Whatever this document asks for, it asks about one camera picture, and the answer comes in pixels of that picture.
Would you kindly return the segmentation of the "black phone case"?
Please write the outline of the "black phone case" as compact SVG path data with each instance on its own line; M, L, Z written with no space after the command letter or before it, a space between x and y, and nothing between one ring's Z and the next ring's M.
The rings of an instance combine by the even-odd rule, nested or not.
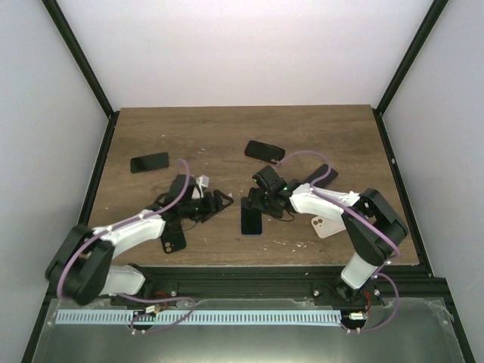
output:
M285 157L285 149L266 144L260 141L250 140L244 150L244 155L266 163L277 164Z
M185 233L180 221L167 224L160 237L163 252L166 254L184 250L187 246Z

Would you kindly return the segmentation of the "red smartphone black screen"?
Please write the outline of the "red smartphone black screen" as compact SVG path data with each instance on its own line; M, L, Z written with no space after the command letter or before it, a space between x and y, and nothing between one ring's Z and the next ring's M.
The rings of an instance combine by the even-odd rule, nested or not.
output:
M311 183L316 179L314 186L317 188L326 188L334 179L338 177L339 173L331 168L328 170L327 164L319 166L311 175L309 175L304 182Z

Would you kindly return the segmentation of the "black aluminium frame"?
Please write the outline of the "black aluminium frame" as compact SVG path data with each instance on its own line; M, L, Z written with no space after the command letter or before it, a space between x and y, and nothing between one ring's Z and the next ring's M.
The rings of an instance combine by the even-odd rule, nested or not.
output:
M451 330L456 335L459 351L465 362L473 362L475 358L455 307L455 301L451 295L447 280L436 277L430 265L430 259L417 226L414 210L411 206L406 185L402 179L383 119L386 110L396 96L434 26L445 11L447 4L446 1L434 1L431 3L395 74L386 87L379 104L372 110L372 113L419 259L417 265L385 268L384 272L401 284L402 288L400 291L405 297L443 298L446 311L454 319L451 323ZM94 171L79 216L79 222L86 223L92 214L95 195L98 192L107 155L112 144L119 112L115 111L107 100L107 96L88 62L88 58L85 56L58 2L45 1L43 5L107 116L107 126L101 142L101 148L98 152ZM270 294L276 297L298 297L302 290L297 287L297 283L301 282L304 286L309 285L309 279L303 277L303 270L297 267L202 267L200 268L201 276L199 278L195 275L196 269L189 267L150 267L148 271L156 278L169 275L174 277L176 281L187 281L189 290L191 292L199 291L203 297L230 296L253 298L257 293L261 292L261 289L257 287L258 283L269 286L271 288Z

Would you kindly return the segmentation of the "white phone case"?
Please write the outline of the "white phone case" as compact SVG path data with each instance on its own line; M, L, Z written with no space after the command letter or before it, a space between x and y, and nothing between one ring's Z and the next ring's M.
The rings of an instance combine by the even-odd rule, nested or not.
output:
M345 230L342 222L334 221L332 219L324 219L320 216L315 216L311 220L312 227L321 239L328 238Z

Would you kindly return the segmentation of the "blue smartphone black screen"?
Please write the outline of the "blue smartphone black screen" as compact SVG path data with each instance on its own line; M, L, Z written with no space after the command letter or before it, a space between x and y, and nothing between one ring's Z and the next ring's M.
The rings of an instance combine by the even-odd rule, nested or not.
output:
M257 209L240 208L240 231L244 236L262 234L262 213Z

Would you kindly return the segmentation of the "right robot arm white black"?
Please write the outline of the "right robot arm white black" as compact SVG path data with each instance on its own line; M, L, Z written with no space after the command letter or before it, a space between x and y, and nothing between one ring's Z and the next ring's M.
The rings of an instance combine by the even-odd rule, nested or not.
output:
M283 213L329 219L346 231L354 254L340 273L335 291L340 302L352 305L363 295L363 286L393 257L408 227L383 195L368 188L362 193L319 188L329 172L310 182L285 181L266 166L253 175L256 187L248 194L248 207L281 218Z

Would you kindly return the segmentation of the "black phone upper left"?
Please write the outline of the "black phone upper left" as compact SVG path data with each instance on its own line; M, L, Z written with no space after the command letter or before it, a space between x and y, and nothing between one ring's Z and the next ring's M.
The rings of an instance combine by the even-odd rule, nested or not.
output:
M130 160L130 171L133 174L149 172L169 167L169 154L167 152L148 154L133 157Z

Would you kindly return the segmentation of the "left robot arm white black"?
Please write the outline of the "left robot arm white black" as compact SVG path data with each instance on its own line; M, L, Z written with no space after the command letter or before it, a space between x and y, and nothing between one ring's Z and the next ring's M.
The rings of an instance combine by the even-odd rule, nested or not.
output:
M183 220L204 223L233 204L220 190L208 191L205 175L178 175L169 190L133 217L108 226L74 226L45 271L45 278L61 298L81 306L98 296L128 295L147 305L154 286L133 265L115 266L120 254L149 240L159 240L166 254L187 246Z

